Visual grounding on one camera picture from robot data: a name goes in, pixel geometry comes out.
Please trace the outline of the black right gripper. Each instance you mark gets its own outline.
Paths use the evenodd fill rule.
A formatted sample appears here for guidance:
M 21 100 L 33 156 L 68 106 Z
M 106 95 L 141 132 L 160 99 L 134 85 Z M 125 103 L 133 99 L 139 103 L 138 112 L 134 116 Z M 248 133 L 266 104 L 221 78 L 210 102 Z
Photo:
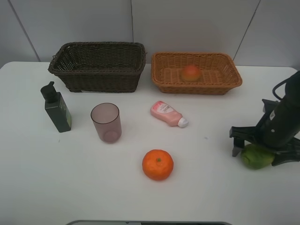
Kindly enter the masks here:
M 287 98 L 282 101 L 262 100 L 264 115 L 254 127 L 231 127 L 232 156 L 237 157 L 245 141 L 275 153 L 272 166 L 300 161 L 300 104 Z

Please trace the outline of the grey robot base edge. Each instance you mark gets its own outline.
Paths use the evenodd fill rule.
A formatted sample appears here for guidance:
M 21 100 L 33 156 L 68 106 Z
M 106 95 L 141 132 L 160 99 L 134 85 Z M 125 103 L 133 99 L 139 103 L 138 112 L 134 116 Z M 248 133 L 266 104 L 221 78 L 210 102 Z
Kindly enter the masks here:
M 67 225 L 229 225 L 227 222 L 197 221 L 108 221 L 108 220 L 75 220 Z

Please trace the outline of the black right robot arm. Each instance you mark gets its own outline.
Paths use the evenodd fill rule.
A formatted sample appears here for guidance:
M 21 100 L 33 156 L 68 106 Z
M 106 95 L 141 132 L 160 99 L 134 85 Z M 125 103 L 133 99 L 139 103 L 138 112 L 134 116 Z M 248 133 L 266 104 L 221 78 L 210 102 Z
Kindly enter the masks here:
M 276 101 L 263 100 L 264 115 L 254 127 L 231 127 L 232 156 L 245 166 L 262 169 L 300 160 L 300 73 L 277 84 Z

